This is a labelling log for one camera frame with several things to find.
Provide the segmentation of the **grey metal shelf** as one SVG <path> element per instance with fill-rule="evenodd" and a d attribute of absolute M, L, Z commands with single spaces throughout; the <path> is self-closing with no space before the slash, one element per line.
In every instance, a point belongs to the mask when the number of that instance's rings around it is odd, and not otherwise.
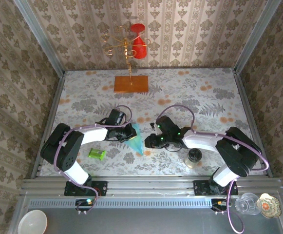
<path fill-rule="evenodd" d="M 43 211 L 48 220 L 44 234 L 235 234 L 234 224 L 244 234 L 283 234 L 283 215 L 226 215 L 211 208 L 133 209 L 92 207 L 78 213 L 75 208 L 28 207 L 25 198 L 16 207 L 8 234 L 18 234 L 21 219 L 32 210 Z"/>

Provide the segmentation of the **patterned scalloped dish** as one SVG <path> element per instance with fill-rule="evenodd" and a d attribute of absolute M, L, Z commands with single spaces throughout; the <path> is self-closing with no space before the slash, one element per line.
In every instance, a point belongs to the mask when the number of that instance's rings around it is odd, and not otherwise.
<path fill-rule="evenodd" d="M 278 218 L 281 216 L 281 205 L 280 201 L 269 195 L 268 193 L 263 193 L 257 201 L 261 205 L 261 214 L 266 218 Z"/>

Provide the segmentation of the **floral tablecloth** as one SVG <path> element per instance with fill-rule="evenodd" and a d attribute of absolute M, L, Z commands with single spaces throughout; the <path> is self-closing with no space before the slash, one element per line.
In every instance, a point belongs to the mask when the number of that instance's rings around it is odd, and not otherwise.
<path fill-rule="evenodd" d="M 234 126 L 251 136 L 230 68 L 140 69 L 136 74 L 149 79 L 147 93 L 115 93 L 115 77 L 127 74 L 125 70 L 67 72 L 54 125 L 93 124 L 119 106 L 139 124 L 142 138 L 152 133 L 150 124 L 160 113 L 179 127 L 219 132 Z M 88 157 L 92 148 L 106 151 L 104 159 Z M 186 149 L 169 147 L 144 148 L 140 155 L 123 143 L 92 142 L 80 148 L 77 162 L 93 176 L 209 176 L 223 164 L 218 153 L 204 150 L 197 166 L 189 168 L 184 163 L 187 154 Z"/>

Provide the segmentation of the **white bowl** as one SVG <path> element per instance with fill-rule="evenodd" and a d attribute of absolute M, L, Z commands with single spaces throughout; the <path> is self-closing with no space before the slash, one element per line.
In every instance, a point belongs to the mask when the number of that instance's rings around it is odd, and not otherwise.
<path fill-rule="evenodd" d="M 46 214 L 41 210 L 29 211 L 18 225 L 18 234 L 44 234 L 48 225 Z"/>

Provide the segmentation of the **glass jar black lid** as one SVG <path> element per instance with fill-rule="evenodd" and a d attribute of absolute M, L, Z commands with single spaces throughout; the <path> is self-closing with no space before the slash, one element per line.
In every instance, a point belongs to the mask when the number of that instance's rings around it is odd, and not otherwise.
<path fill-rule="evenodd" d="M 197 149 L 193 148 L 190 149 L 187 156 L 185 157 L 184 163 L 189 168 L 194 168 L 202 159 L 202 152 Z"/>

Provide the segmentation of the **aluminium frame post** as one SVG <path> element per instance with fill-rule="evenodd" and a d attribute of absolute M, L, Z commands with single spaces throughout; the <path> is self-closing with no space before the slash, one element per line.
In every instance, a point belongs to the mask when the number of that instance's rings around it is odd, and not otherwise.
<path fill-rule="evenodd" d="M 235 73 L 240 73 L 244 66 L 246 65 L 248 59 L 253 53 L 256 45 L 258 44 L 260 38 L 262 37 L 264 31 L 266 30 L 268 24 L 270 23 L 273 15 L 275 14 L 278 6 L 282 0 L 267 0 L 263 11 L 260 14 L 240 56 L 234 66 Z"/>
<path fill-rule="evenodd" d="M 32 10 L 28 0 L 14 0 L 15 5 L 20 10 L 20 13 L 27 22 L 32 33 L 36 37 L 38 43 L 40 44 L 42 50 L 47 56 L 49 62 L 51 63 L 53 69 L 56 71 L 59 79 L 62 79 L 64 76 L 65 70 L 59 61 L 58 56 L 56 55 L 54 47 L 51 45 L 51 42 L 47 39 L 46 33 L 42 29 L 41 24 L 39 23 L 36 14 Z"/>

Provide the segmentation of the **red wine glass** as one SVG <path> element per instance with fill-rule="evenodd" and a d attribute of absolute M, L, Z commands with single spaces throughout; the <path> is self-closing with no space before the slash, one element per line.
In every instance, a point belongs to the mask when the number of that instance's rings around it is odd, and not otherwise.
<path fill-rule="evenodd" d="M 137 34 L 132 44 L 132 49 L 135 51 L 134 58 L 144 59 L 147 56 L 147 46 L 141 38 L 141 35 L 145 31 L 145 25 L 141 23 L 133 24 L 131 31 Z"/>

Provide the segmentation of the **long aluminium mounting rail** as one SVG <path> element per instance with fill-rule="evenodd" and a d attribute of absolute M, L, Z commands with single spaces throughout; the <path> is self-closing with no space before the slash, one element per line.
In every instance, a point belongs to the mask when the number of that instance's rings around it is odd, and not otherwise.
<path fill-rule="evenodd" d="M 193 182 L 208 180 L 208 176 L 97 176 L 93 181 L 107 181 L 106 197 L 113 198 L 168 198 L 193 197 Z M 20 191 L 21 195 L 31 197 L 62 197 L 66 179 L 61 176 L 40 176 L 25 179 Z M 251 192 L 255 194 L 269 193 L 283 195 L 283 186 L 279 178 L 264 175 L 250 175 L 236 182 L 239 194 Z"/>

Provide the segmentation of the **light blue paper sheet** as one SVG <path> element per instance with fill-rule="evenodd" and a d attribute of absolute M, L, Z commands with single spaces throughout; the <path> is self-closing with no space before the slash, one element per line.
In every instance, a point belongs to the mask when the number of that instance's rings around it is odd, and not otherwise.
<path fill-rule="evenodd" d="M 129 146 L 131 149 L 133 149 L 135 152 L 139 153 L 140 155 L 143 155 L 144 141 L 141 136 L 139 124 L 135 123 L 132 125 L 132 127 L 136 130 L 137 136 L 135 136 L 133 139 L 125 141 L 124 144 Z"/>

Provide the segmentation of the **aluminium table side rail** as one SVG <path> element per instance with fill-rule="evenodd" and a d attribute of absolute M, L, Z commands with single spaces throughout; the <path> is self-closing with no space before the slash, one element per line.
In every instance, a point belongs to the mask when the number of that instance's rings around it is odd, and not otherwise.
<path fill-rule="evenodd" d="M 57 85 L 57 89 L 55 92 L 55 96 L 53 98 L 53 102 L 51 105 L 51 109 L 47 118 L 47 122 L 46 122 L 46 126 L 41 138 L 41 143 L 38 149 L 38 153 L 37 153 L 37 157 L 33 166 L 33 170 L 30 176 L 30 179 L 35 179 L 38 173 L 38 168 L 40 163 L 42 163 L 43 158 L 40 156 L 41 153 L 41 149 L 42 146 L 44 145 L 44 143 L 47 141 L 48 137 L 51 134 L 51 130 L 52 130 L 52 126 L 55 120 L 55 116 L 56 116 L 56 112 L 57 112 L 57 108 L 58 108 L 58 104 L 59 104 L 59 100 L 61 97 L 61 93 L 63 91 L 63 87 L 64 87 L 64 83 L 65 83 L 65 72 L 63 72 L 63 75 L 60 77 L 58 85 Z"/>
<path fill-rule="evenodd" d="M 249 128 L 250 128 L 250 131 L 253 137 L 253 141 L 260 147 L 261 152 L 262 152 L 263 159 L 260 159 L 260 163 L 264 169 L 263 173 L 267 175 L 268 177 L 273 177 L 273 174 L 271 172 L 270 165 L 269 165 L 269 162 L 267 160 L 267 156 L 264 150 L 264 146 L 260 138 L 260 134 L 259 134 L 256 122 L 255 122 L 255 119 L 254 119 L 254 116 L 253 116 L 253 113 L 252 113 L 252 110 L 251 110 L 251 107 L 250 107 L 250 104 L 247 98 L 247 94 L 246 94 L 244 85 L 242 83 L 242 79 L 237 72 L 235 72 L 234 70 L 232 71 L 233 71 L 234 79 L 235 79 L 235 82 L 238 88 L 238 92 L 239 92 L 239 95 L 240 95 L 240 98 L 241 98 L 241 101 L 244 107 L 245 115 L 246 115 L 246 118 L 249 124 Z"/>

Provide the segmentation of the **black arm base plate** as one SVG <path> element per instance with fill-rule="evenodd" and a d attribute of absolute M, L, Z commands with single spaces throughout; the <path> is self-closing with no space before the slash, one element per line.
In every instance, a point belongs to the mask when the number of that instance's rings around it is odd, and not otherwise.
<path fill-rule="evenodd" d="M 223 187 L 213 180 L 194 180 L 193 189 L 196 196 L 227 195 L 229 184 Z"/>
<path fill-rule="evenodd" d="M 92 188 L 94 188 L 98 196 L 106 196 L 108 182 L 107 181 L 93 181 Z M 95 196 L 95 192 L 90 189 L 80 188 L 71 182 L 66 182 L 64 189 L 65 196 Z"/>

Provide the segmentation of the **clear glass cup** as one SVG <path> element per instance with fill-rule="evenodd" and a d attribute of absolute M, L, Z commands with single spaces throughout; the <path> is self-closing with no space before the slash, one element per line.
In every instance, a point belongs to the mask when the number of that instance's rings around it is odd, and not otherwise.
<path fill-rule="evenodd" d="M 244 193 L 235 200 L 236 210 L 243 215 L 258 215 L 262 210 L 261 201 L 253 193 Z"/>

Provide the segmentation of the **small black connector board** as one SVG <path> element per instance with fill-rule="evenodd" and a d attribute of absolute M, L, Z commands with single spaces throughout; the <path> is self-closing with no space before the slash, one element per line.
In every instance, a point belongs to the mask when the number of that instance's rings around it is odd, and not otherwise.
<path fill-rule="evenodd" d="M 225 212 L 227 210 L 226 199 L 211 199 L 211 209 L 214 212 Z"/>
<path fill-rule="evenodd" d="M 77 199 L 75 201 L 75 209 L 77 210 L 78 213 L 88 212 L 92 209 L 94 204 L 95 204 L 95 201 L 91 200 L 90 198 Z"/>

